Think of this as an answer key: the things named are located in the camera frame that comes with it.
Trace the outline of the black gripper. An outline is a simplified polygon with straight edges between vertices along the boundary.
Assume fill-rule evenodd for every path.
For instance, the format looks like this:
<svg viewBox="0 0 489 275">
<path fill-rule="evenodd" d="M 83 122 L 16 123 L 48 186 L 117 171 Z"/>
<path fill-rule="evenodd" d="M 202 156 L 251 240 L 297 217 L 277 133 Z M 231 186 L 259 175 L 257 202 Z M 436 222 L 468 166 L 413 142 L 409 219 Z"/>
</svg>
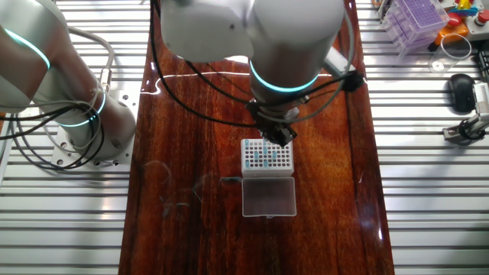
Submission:
<svg viewBox="0 0 489 275">
<path fill-rule="evenodd" d="M 286 146 L 296 136 L 289 120 L 296 117 L 296 109 L 270 110 L 258 109 L 254 112 L 254 123 L 268 142 Z"/>
</svg>

